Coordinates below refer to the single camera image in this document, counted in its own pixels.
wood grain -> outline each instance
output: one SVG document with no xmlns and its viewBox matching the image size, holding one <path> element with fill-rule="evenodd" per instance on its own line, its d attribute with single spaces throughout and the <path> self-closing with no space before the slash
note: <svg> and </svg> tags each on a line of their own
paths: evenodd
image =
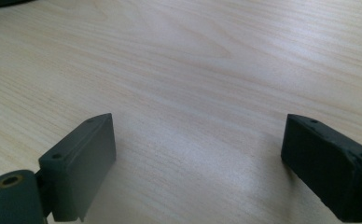
<svg viewBox="0 0 362 224">
<path fill-rule="evenodd" d="M 118 160 L 86 223 L 340 223 L 280 150 L 288 113 L 362 144 L 362 1 L 0 8 L 0 175 L 107 112 Z"/>
</svg>

